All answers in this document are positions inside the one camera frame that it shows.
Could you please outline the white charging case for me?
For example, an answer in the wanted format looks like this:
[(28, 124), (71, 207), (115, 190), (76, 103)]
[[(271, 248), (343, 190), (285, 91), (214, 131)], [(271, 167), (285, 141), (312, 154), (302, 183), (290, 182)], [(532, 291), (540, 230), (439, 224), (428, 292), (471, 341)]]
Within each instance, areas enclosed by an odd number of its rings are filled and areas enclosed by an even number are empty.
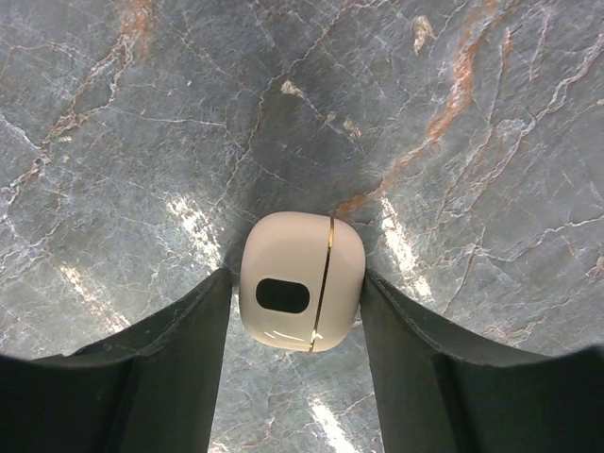
[(256, 341), (324, 352), (352, 328), (366, 268), (349, 224), (306, 212), (275, 212), (251, 229), (243, 250), (239, 308)]

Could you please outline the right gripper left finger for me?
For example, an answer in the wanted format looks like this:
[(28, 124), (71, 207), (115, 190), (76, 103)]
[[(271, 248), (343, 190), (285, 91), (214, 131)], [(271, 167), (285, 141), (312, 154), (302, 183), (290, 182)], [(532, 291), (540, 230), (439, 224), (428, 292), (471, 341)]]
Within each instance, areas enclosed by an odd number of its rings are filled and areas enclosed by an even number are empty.
[(5, 452), (204, 452), (232, 294), (219, 269), (71, 355), (1, 360)]

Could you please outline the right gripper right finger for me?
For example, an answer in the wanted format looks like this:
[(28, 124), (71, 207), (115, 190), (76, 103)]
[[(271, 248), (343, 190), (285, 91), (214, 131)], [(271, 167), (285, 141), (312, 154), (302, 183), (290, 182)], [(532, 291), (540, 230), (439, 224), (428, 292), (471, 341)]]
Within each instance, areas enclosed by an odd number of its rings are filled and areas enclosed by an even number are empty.
[(599, 452), (603, 349), (545, 356), (473, 333), (368, 272), (361, 319), (388, 452)]

